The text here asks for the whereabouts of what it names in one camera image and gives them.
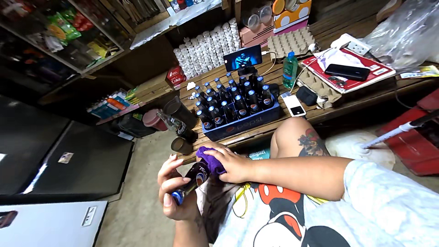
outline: fingernail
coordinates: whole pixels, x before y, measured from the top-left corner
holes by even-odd
[[[169,207],[172,205],[172,196],[170,194],[165,194],[165,197],[163,198],[163,205],[165,207]]]

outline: black phone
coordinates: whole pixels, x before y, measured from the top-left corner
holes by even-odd
[[[227,72],[262,63],[261,45],[242,48],[223,56]]]
[[[325,74],[330,76],[341,76],[346,79],[365,81],[371,72],[368,68],[360,68],[331,63],[325,70]]]

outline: white refrigerator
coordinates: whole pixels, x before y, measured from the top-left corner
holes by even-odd
[[[92,247],[107,201],[0,206],[1,246]]]

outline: purple cloth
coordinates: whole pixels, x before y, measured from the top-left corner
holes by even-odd
[[[215,150],[213,148],[206,148],[205,146],[201,146],[198,148],[197,157],[203,158],[207,162],[207,166],[209,167],[210,174],[214,176],[221,175],[226,173],[226,169],[224,169],[223,164],[219,160],[217,160],[212,155],[204,154],[203,152],[206,150]]]

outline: refrigerator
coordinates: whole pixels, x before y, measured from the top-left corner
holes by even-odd
[[[0,206],[0,243],[92,247],[106,206],[106,201]]]
[[[117,194],[134,142],[0,95],[0,204]]]

